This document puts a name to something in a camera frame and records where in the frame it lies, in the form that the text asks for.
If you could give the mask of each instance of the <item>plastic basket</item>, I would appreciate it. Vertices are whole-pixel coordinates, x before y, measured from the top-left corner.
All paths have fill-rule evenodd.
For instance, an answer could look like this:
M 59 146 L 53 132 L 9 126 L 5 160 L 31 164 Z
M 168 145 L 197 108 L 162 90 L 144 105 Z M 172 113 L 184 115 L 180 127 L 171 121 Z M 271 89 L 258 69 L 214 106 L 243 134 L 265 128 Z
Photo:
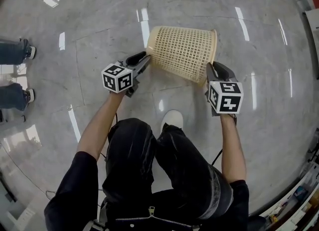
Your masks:
M 157 26 L 150 33 L 146 51 L 153 65 L 202 85 L 216 45 L 216 30 Z

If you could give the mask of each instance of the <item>tiled floor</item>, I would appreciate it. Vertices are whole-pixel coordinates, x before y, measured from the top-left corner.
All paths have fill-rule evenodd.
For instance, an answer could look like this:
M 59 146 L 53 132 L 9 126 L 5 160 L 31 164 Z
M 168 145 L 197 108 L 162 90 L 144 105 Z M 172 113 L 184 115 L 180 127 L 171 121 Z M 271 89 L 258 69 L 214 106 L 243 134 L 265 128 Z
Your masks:
M 0 166 L 12 190 L 42 213 L 43 192 L 57 190 L 80 134 L 108 96 L 102 68 L 143 50 L 148 28 L 174 25 L 216 29 L 215 60 L 243 83 L 238 130 L 255 211 L 297 177 L 318 124 L 319 87 L 302 11 L 296 0 L 1 0 L 1 36 L 29 38 L 38 49 L 36 59 L 1 69 L 2 82 L 18 80 L 37 96 L 27 122 L 1 133 Z M 152 67 L 140 82 L 119 119 L 140 118 L 158 135 L 165 112 L 177 109 L 186 135 L 212 162 L 222 135 L 203 90 Z M 101 185 L 103 159 L 98 165 Z M 154 175 L 154 191 L 170 187 L 156 163 Z

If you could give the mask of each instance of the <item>black shirt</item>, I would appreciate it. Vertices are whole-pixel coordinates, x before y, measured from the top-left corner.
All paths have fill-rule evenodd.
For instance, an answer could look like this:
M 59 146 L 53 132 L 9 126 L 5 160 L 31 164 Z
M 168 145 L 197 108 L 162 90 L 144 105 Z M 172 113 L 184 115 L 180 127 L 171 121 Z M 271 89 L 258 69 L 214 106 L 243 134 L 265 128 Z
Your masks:
M 221 217 L 204 221 L 200 231 L 247 230 L 249 191 L 245 181 L 230 184 L 234 200 L 228 211 Z M 78 152 L 64 176 L 56 196 L 44 210 L 45 222 L 49 231 L 82 231 L 85 225 L 97 219 L 98 168 L 94 157 Z M 124 230 L 122 226 L 114 230 Z M 169 222 L 157 219 L 138 221 L 131 230 L 177 230 Z

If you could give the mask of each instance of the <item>sneaker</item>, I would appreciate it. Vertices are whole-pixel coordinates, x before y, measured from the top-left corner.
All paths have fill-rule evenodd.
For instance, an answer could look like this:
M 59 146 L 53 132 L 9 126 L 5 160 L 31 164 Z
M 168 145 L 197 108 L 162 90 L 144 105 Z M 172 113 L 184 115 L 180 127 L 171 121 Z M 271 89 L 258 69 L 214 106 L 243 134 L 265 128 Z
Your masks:
M 33 102 L 35 100 L 35 93 L 33 89 L 26 90 L 23 93 L 27 103 Z
M 28 59 L 33 59 L 36 53 L 36 48 L 34 46 L 30 46 L 27 53 L 26 53 L 26 57 Z
M 183 115 L 177 110 L 170 110 L 163 117 L 160 130 L 161 131 L 163 130 L 163 127 L 165 124 L 174 125 L 180 129 L 183 129 L 183 123 L 184 123 Z

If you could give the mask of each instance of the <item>leg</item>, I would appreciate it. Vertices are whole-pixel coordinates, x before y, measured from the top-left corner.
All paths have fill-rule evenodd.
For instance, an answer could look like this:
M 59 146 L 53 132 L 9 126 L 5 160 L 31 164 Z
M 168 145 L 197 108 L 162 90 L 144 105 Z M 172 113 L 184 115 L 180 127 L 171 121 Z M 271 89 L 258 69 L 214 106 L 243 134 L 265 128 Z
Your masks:
M 152 163 L 157 142 L 150 126 L 136 118 L 121 120 L 111 128 L 109 142 L 103 184 L 107 202 L 142 205 L 152 195 L 154 181 Z
M 179 215 L 206 220 L 224 214 L 232 202 L 232 190 L 183 131 L 166 125 L 158 139 L 156 159 L 171 179 L 175 192 L 184 199 Z
M 23 111 L 28 104 L 24 92 L 22 86 L 17 83 L 0 86 L 0 109 L 16 108 Z
M 0 64 L 20 65 L 27 57 L 30 44 L 27 39 L 12 42 L 0 39 Z

